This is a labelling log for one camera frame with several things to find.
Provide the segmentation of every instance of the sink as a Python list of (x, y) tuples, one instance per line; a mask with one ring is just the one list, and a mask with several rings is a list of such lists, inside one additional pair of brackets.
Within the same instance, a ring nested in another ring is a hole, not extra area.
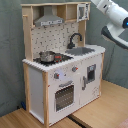
[(74, 55), (74, 56), (81, 56), (81, 55), (85, 55), (88, 54), (90, 52), (94, 52), (94, 49), (90, 49), (90, 48), (85, 48), (85, 47), (78, 47), (78, 48), (73, 48), (73, 49), (68, 49), (65, 51), (65, 53)]

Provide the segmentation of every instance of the stove burner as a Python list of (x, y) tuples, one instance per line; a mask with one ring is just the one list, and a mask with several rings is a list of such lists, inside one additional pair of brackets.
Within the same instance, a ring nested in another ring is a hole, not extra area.
[(58, 60), (58, 61), (43, 62), (43, 61), (41, 61), (40, 58), (36, 58), (36, 59), (34, 59), (33, 61), (34, 61), (34, 62), (37, 62), (37, 63), (39, 63), (39, 64), (42, 64), (42, 65), (44, 65), (44, 66), (46, 66), (46, 67), (49, 67), (49, 66), (52, 66), (52, 65), (54, 65), (54, 64), (62, 63), (62, 62), (64, 62), (64, 61), (73, 59), (73, 57), (70, 57), (70, 56), (66, 56), (66, 55), (63, 55), (63, 54), (60, 54), (60, 55), (62, 56), (62, 58), (61, 58), (61, 60)]

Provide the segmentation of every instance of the wooden play kitchen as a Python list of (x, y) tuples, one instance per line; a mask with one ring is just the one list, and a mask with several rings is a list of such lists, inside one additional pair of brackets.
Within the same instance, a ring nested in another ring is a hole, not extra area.
[(48, 128), (101, 96), (105, 49), (85, 46), (89, 2), (21, 6), (26, 108)]

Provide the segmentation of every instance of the white cabinet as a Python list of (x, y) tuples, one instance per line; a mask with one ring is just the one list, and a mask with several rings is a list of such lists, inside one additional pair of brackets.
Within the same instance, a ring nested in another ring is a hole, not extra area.
[(99, 97), (102, 54), (82, 61), (80, 106)]
[(77, 5), (77, 22), (87, 20), (89, 16), (89, 4)]

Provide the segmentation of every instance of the backsplash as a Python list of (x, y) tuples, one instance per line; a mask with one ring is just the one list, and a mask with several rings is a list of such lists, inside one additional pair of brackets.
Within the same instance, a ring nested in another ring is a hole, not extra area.
[[(33, 58), (39, 57), (40, 51), (66, 50), (70, 37), (78, 33), (78, 23), (63, 23), (36, 27), (31, 30)], [(78, 46), (78, 36), (73, 38), (73, 43)]]

